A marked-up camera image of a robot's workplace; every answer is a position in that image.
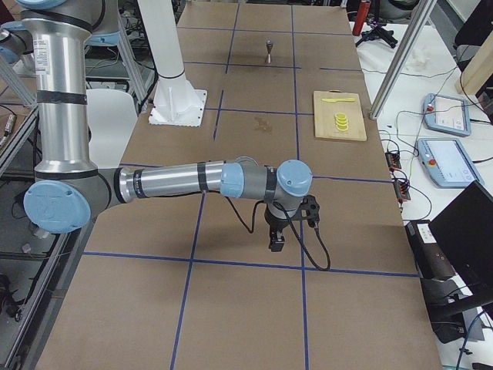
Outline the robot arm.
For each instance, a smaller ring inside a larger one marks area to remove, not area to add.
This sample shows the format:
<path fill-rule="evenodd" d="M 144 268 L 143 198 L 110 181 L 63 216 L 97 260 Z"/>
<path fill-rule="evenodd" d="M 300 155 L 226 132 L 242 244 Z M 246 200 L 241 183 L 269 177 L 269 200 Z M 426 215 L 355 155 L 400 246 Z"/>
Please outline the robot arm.
<path fill-rule="evenodd" d="M 317 226 L 309 195 L 312 173 L 299 160 L 260 166 L 248 157 L 147 170 L 120 166 L 136 112 L 122 105 L 88 113 L 85 47 L 93 36 L 115 41 L 114 1 L 24 1 L 22 24 L 32 35 L 42 158 L 23 198 L 29 220 L 53 234 L 87 225 L 104 210 L 135 199 L 220 193 L 266 205 L 270 249 L 296 220 Z"/>
<path fill-rule="evenodd" d="M 1 24 L 1 57 L 9 65 L 21 61 L 29 72 L 35 71 L 32 34 L 22 22 Z"/>

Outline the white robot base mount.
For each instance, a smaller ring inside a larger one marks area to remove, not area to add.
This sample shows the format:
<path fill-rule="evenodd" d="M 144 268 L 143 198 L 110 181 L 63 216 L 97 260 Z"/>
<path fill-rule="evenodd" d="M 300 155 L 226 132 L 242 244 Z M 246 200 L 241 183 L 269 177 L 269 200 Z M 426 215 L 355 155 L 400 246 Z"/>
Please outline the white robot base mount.
<path fill-rule="evenodd" d="M 149 122 L 200 126 L 207 91 L 194 89 L 186 77 L 171 1 L 138 2 L 158 82 Z"/>

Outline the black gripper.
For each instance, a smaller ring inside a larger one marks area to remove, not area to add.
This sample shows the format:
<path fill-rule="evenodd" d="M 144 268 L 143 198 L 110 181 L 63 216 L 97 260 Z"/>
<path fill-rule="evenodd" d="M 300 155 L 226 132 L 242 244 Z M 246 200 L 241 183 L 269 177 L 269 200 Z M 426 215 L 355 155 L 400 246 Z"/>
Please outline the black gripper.
<path fill-rule="evenodd" d="M 276 214 L 275 210 L 277 208 L 273 204 L 268 204 L 264 212 L 264 219 L 269 225 L 270 251 L 281 252 L 285 243 L 283 230 L 290 225 L 290 221 L 282 210 L 280 211 L 280 215 Z"/>

